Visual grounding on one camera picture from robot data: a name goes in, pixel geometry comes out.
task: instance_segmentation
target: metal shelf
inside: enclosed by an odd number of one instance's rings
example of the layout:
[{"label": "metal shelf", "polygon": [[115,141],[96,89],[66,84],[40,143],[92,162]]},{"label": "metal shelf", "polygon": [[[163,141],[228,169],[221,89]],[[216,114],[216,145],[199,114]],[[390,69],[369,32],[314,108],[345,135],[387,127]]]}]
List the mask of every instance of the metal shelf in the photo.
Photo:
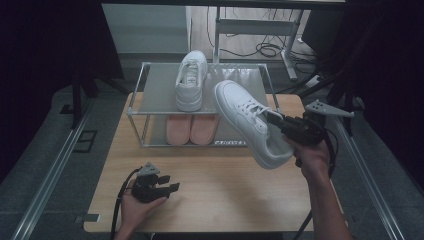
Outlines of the metal shelf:
[{"label": "metal shelf", "polygon": [[[270,81],[265,64],[210,63],[203,86],[202,106],[195,112],[181,112],[175,103],[175,81],[179,63],[143,63],[128,108],[128,118],[141,147],[175,147],[166,142],[166,121],[170,114],[218,114],[212,90],[223,80],[243,86],[264,105],[268,105],[263,80]],[[141,86],[144,85],[141,98]],[[184,147],[197,147],[191,142]],[[245,147],[243,138],[225,121],[220,121],[209,146]]]}]

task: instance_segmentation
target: shoelace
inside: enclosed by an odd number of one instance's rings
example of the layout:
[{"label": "shoelace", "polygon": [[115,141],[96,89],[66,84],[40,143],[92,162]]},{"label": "shoelace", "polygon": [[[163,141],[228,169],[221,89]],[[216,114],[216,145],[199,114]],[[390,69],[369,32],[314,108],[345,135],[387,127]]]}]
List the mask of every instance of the shoelace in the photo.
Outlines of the shoelace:
[{"label": "shoelace", "polygon": [[187,69],[186,69],[186,73],[185,73],[185,84],[187,85],[196,85],[196,80],[197,80],[197,72],[198,72],[198,68],[197,68],[197,61],[190,59],[188,60],[188,64],[187,64]]},{"label": "shoelace", "polygon": [[238,106],[241,107],[241,111],[244,112],[246,116],[249,116],[255,122],[256,117],[259,114],[262,114],[266,110],[271,110],[270,107],[265,107],[264,105],[252,100],[249,100]]}]

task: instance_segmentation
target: wire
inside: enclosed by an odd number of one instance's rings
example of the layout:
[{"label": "wire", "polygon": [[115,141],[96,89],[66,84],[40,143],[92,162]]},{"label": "wire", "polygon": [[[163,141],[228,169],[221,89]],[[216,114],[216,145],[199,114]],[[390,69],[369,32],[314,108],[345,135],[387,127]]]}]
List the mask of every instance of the wire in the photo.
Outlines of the wire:
[{"label": "wire", "polygon": [[[277,15],[277,11],[278,11],[278,9],[275,9],[274,14],[271,17],[272,9],[268,9],[264,13],[264,15],[261,17],[261,20],[264,19],[266,15],[268,15],[268,19],[269,20],[271,20],[271,19],[272,20],[275,20],[276,15]],[[235,8],[233,8],[233,13],[237,17],[237,19],[238,19],[238,16],[235,13]],[[210,33],[209,33],[209,7],[207,8],[207,12],[206,12],[206,31],[207,31],[208,40],[209,40],[210,45],[212,47],[215,47],[214,44],[212,44],[212,40],[211,40]],[[234,37],[234,36],[237,36],[237,35],[238,34],[233,34],[233,35],[227,35],[226,34],[227,37]],[[230,50],[223,49],[223,48],[220,48],[219,50],[220,51],[223,51],[223,52],[230,53],[230,54],[235,55],[235,56],[239,56],[239,57],[249,57],[249,56],[255,55],[256,53],[260,53],[264,57],[274,58],[274,57],[280,55],[281,52],[282,52],[282,50],[283,50],[283,48],[281,46],[279,46],[277,44],[270,43],[275,37],[277,37],[278,39],[280,39],[280,41],[283,43],[283,46],[286,47],[285,46],[286,37],[284,37],[285,39],[283,41],[279,36],[272,36],[272,38],[269,39],[269,35],[266,35],[264,37],[264,39],[262,40],[262,42],[261,43],[258,43],[256,45],[256,51],[251,52],[251,53],[248,53],[248,54],[238,54],[238,53],[235,53],[235,52],[232,52]],[[314,55],[308,55],[308,54],[303,54],[303,53],[297,53],[297,52],[293,52],[293,51],[291,51],[291,53],[298,54],[298,55],[304,55],[304,56],[314,56]],[[290,57],[292,59],[295,59],[295,60],[310,61],[310,60],[307,60],[307,59],[302,59],[302,58],[296,57],[295,55],[290,56]]]},{"label": "wire", "polygon": [[[330,160],[328,164],[328,177],[331,178],[333,176],[334,169],[336,168],[336,156],[339,149],[339,143],[338,143],[336,135],[331,130],[327,128],[324,128],[324,130],[326,130],[326,134],[324,135],[324,141],[327,144],[328,152],[330,154]],[[331,139],[328,133],[331,133],[333,137],[335,137],[336,139],[336,150],[334,150],[334,146],[331,142]],[[306,216],[306,219],[303,221],[302,225],[300,226],[293,240],[299,239],[299,237],[302,235],[303,231],[305,230],[306,226],[309,224],[311,219],[312,219],[312,210],[309,211],[308,216]]]},{"label": "wire", "polygon": [[138,169],[134,169],[130,175],[128,175],[127,179],[124,181],[124,183],[121,186],[121,189],[119,190],[118,196],[116,197],[116,202],[115,202],[115,209],[113,211],[113,218],[112,218],[112,227],[110,230],[110,239],[113,240],[115,238],[115,228],[116,228],[116,220],[118,217],[118,212],[119,212],[119,206],[121,205],[121,201],[122,201],[122,196],[124,195],[125,189],[127,188],[128,182],[130,181],[132,175],[134,175],[134,173],[140,171],[141,168]]}]

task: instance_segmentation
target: gray floor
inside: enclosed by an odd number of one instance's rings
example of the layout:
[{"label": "gray floor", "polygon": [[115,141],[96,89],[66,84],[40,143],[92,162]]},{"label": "gray floor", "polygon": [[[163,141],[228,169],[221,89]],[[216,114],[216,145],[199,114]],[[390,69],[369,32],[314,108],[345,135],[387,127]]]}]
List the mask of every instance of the gray floor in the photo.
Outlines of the gray floor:
[{"label": "gray floor", "polygon": [[[117,80],[133,89],[139,74],[139,63],[147,61],[134,56],[124,56],[122,65],[125,80]],[[180,56],[166,59],[150,58],[148,61],[178,62]],[[303,66],[310,71],[311,66]],[[280,61],[268,62],[276,90],[292,86]],[[98,81],[100,95],[94,100],[86,131],[96,130],[97,136],[89,153],[72,153],[52,192],[30,239],[108,239],[108,233],[87,233],[80,217],[88,211],[104,161],[106,160],[120,114],[127,96]],[[304,99],[304,104],[315,99],[324,100],[328,89]],[[0,238],[10,239],[35,192],[45,177],[70,133],[71,115],[60,114],[64,104],[71,104],[71,88],[58,91],[52,99],[52,108],[37,136],[28,146],[15,168],[0,186]],[[405,239],[421,239],[424,229],[423,196],[417,191],[393,154],[372,131],[360,111],[352,122],[354,139],[375,179],[379,190],[397,219]],[[338,135],[340,144],[337,168],[333,182],[345,212],[352,234],[357,239],[390,239],[382,219],[371,200],[354,164],[352,156],[337,133],[333,119],[328,126]],[[84,149],[77,144],[76,149]],[[283,233],[291,239],[294,233]],[[305,233],[302,239],[311,239]]]}]

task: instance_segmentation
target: white sneaker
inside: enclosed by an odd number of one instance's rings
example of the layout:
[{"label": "white sneaker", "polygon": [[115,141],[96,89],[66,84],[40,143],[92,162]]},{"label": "white sneaker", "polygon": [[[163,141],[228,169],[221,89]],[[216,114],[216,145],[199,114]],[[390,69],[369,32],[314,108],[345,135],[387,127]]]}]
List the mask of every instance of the white sneaker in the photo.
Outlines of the white sneaker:
[{"label": "white sneaker", "polygon": [[207,72],[208,64],[201,51],[191,51],[184,57],[175,84],[179,110],[192,112],[202,106],[202,86]]},{"label": "white sneaker", "polygon": [[267,124],[266,114],[278,113],[256,101],[242,86],[225,80],[214,88],[218,113],[245,139],[256,162],[265,169],[277,168],[293,155],[293,147],[286,143],[281,131]]}]

